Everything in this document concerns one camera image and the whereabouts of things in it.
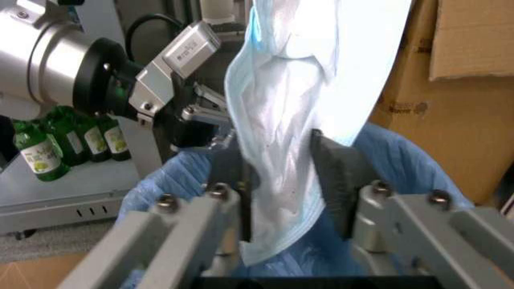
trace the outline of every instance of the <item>gray metal plate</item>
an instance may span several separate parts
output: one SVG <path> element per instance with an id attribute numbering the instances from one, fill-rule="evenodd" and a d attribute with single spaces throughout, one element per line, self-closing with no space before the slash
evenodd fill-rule
<path id="1" fill-rule="evenodd" d="M 73 197 L 126 191 L 138 181 L 139 176 L 131 160 L 108 160 L 103 163 L 87 162 L 72 167 L 60 179 L 42 182 L 18 155 L 0 173 L 0 213 L 9 211 L 12 206 L 37 206 Z"/>

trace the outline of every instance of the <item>surgical mask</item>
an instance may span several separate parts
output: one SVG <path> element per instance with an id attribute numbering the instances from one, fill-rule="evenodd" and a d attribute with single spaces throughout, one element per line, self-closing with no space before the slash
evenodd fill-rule
<path id="1" fill-rule="evenodd" d="M 324 203 L 308 144 L 312 128 L 350 146 L 389 75 L 410 0 L 254 0 L 225 93 L 252 192 L 249 266 L 301 238 Z"/>

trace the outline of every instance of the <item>black cable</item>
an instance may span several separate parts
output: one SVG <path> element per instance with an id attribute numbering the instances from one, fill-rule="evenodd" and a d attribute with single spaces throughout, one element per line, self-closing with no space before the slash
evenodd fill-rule
<path id="1" fill-rule="evenodd" d="M 169 16 L 166 16 L 164 14 L 152 13 L 139 17 L 136 21 L 134 21 L 134 23 L 132 23 L 132 25 L 130 25 L 129 29 L 127 30 L 127 35 L 125 37 L 125 49 L 127 51 L 127 56 L 131 61 L 134 61 L 134 54 L 132 53 L 132 37 L 134 36 L 134 32 L 137 30 L 137 28 L 139 28 L 139 26 L 150 20 L 165 21 L 166 23 L 170 24 L 171 26 L 177 29 L 176 35 L 184 29 L 184 25 L 180 21 Z"/>

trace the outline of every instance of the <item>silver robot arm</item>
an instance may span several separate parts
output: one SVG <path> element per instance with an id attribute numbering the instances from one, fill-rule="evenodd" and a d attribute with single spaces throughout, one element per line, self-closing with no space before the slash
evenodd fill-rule
<path id="1" fill-rule="evenodd" d="M 46 1 L 17 1 L 0 11 L 0 27 L 0 114 L 34 119 L 55 104 L 73 105 L 93 39 Z"/>

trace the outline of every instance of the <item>green glass bottle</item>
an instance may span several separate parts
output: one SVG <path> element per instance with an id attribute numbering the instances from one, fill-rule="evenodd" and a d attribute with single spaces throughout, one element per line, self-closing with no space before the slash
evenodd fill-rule
<path id="1" fill-rule="evenodd" d="M 87 150 L 84 149 L 69 117 L 54 109 L 46 115 L 44 127 L 48 138 L 53 139 L 59 147 L 65 164 L 77 166 L 87 161 Z"/>
<path id="2" fill-rule="evenodd" d="M 94 119 L 81 114 L 75 115 L 76 131 L 90 153 L 90 159 L 94 162 L 108 160 L 111 157 L 107 143 L 102 137 Z"/>
<path id="3" fill-rule="evenodd" d="M 130 151 L 128 150 L 125 138 L 123 138 L 118 121 L 106 114 L 98 114 L 96 123 L 98 123 L 98 128 L 100 128 L 100 132 L 107 141 L 113 160 L 125 161 L 130 159 Z"/>
<path id="4" fill-rule="evenodd" d="M 16 130 L 14 145 L 38 179 L 53 181 L 69 171 L 44 132 L 29 122 L 14 121 L 13 124 Z"/>

